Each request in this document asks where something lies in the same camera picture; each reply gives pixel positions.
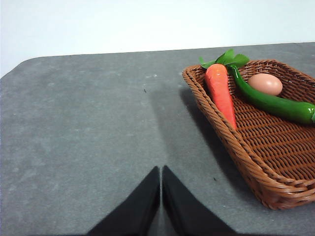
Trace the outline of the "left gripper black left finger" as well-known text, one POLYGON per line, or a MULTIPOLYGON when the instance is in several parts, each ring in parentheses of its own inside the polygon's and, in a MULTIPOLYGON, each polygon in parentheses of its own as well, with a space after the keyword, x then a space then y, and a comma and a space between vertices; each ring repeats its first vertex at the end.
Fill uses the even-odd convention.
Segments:
POLYGON ((89 236, 145 236, 160 205, 159 168, 153 167, 131 194, 89 236))

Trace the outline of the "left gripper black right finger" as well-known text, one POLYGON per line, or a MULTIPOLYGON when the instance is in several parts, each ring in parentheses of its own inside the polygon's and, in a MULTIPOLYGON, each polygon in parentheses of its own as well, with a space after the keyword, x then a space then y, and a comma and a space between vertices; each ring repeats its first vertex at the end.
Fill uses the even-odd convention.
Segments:
POLYGON ((235 236, 236 232, 207 209, 167 167, 162 170, 163 206, 180 236, 235 236))

